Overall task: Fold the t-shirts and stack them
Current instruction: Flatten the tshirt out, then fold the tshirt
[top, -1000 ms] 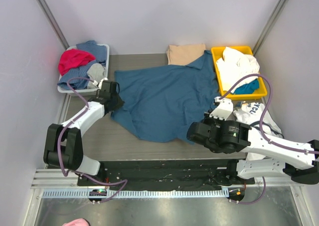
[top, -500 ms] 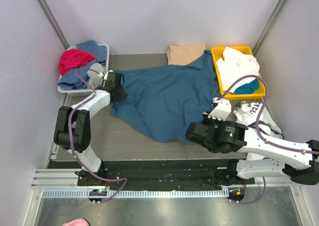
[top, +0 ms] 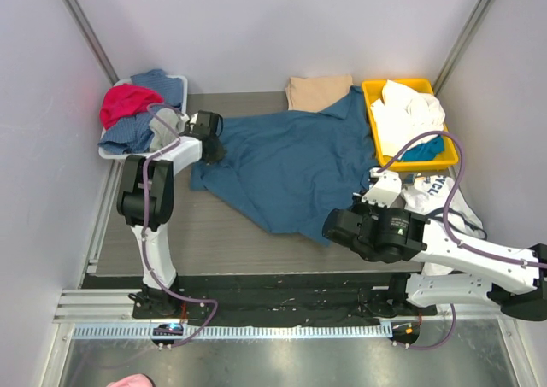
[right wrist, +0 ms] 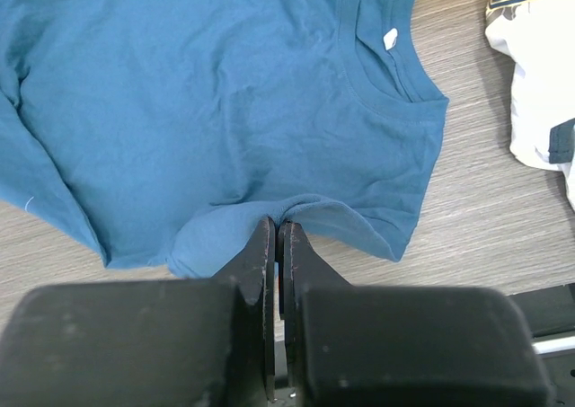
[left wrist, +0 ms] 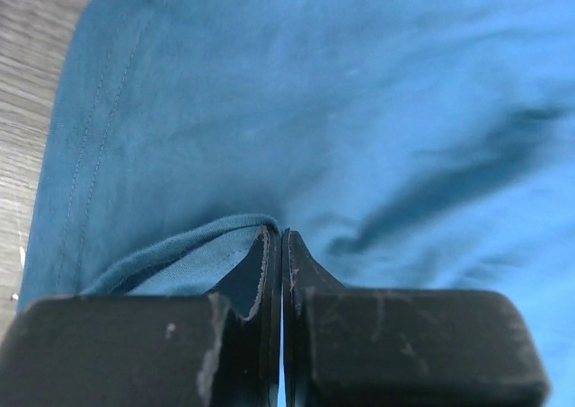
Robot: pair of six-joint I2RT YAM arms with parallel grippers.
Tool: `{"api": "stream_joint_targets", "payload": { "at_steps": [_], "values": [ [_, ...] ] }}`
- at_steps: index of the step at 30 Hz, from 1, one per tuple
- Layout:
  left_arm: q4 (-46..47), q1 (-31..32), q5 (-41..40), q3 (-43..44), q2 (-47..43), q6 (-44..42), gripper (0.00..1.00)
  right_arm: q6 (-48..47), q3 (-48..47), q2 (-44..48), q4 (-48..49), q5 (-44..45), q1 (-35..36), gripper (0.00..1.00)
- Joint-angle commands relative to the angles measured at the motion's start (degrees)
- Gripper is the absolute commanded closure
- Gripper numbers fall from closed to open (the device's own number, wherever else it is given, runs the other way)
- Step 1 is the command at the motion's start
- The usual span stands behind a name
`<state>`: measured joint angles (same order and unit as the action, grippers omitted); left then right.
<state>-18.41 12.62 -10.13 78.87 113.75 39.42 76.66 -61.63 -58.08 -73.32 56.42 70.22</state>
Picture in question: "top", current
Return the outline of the dark blue t-shirt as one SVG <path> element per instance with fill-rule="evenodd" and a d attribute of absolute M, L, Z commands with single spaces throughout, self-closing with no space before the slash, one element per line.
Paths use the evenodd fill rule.
<path fill-rule="evenodd" d="M 378 164 L 359 86 L 318 113 L 227 118 L 220 141 L 225 157 L 195 163 L 191 189 L 209 191 L 266 232 L 322 246 L 330 243 L 326 217 L 351 205 Z"/>

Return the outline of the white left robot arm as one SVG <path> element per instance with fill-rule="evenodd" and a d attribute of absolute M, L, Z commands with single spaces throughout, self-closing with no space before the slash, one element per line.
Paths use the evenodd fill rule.
<path fill-rule="evenodd" d="M 151 104 L 148 111 L 157 141 L 150 152 L 126 157 L 116 208 L 137 240 L 143 264 L 141 290 L 129 295 L 134 303 L 132 316 L 172 318 L 190 301 L 179 293 L 168 242 L 175 177 L 196 162 L 213 164 L 224 158 L 226 150 L 220 141 L 224 119 L 202 110 L 189 116 L 159 103 Z"/>

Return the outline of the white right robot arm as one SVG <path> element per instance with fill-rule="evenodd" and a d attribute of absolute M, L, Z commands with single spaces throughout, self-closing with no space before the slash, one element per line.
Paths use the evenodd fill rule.
<path fill-rule="evenodd" d="M 322 228 L 325 238 L 371 262 L 415 261 L 450 267 L 452 274 L 410 274 L 389 289 L 395 314 L 437 304 L 497 306 L 514 319 L 546 319 L 546 246 L 518 249 L 461 233 L 402 208 L 356 203 L 334 209 Z"/>

